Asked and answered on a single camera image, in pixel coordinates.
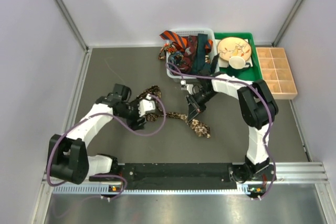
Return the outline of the brown floral tie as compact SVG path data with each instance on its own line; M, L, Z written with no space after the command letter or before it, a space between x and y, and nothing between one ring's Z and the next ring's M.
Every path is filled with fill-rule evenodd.
M137 95L134 101L140 101L142 99L145 99L148 94L154 95L159 99L161 99L162 97L162 91L160 87L158 85L153 85ZM211 137L211 128L207 124L199 121L198 119L192 119L189 122L187 120L187 114L178 112L166 112L166 117L169 119L177 119L184 122L198 137ZM154 112L145 115L145 119L148 122L155 122L159 118L163 118L163 109L160 105Z

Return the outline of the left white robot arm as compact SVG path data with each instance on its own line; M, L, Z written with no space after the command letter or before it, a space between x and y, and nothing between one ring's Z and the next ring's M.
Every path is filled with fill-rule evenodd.
M101 175L114 180L119 174L116 158L107 154L89 156L87 148L99 131L111 120L118 120L129 129L144 128L145 115L155 110L155 102L147 94L129 101L131 89L116 84L113 91L94 102L89 112L72 128L55 134L49 141L47 180L81 184L86 178Z

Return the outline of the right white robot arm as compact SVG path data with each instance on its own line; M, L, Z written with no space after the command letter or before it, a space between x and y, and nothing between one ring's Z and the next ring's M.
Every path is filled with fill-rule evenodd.
M278 106L264 80L244 81L227 74L199 76L201 87L186 96L187 121L206 109L206 103L222 93L238 100L244 122L248 125L248 150L242 166L232 166L232 178L238 182L256 180L270 163L269 134L278 114Z

